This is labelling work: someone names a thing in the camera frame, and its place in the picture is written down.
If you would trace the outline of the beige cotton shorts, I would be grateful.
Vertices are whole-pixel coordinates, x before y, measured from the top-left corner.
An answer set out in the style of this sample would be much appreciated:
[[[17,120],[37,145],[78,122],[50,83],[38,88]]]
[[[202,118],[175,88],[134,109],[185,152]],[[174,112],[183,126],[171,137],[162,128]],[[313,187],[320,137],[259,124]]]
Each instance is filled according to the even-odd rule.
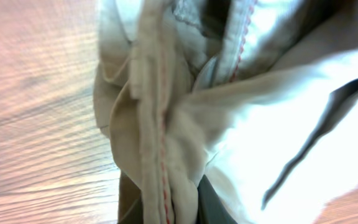
[[[358,186],[358,1],[100,1],[97,127],[119,220],[313,223]]]

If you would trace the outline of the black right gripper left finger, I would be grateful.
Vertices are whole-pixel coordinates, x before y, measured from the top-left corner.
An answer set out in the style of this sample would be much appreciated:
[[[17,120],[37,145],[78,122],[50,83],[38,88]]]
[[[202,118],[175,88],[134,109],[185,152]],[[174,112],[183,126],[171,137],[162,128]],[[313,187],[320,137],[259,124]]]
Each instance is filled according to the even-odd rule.
[[[117,224],[143,224],[143,204],[139,197],[134,201],[125,215],[118,221]]]

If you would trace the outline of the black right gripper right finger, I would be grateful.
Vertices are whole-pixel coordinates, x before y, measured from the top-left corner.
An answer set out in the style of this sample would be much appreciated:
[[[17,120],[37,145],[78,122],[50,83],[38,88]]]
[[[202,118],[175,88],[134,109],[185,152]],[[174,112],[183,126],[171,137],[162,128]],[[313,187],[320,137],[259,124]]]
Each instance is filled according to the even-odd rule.
[[[196,224],[237,224],[224,208],[211,182],[205,175],[198,186]]]

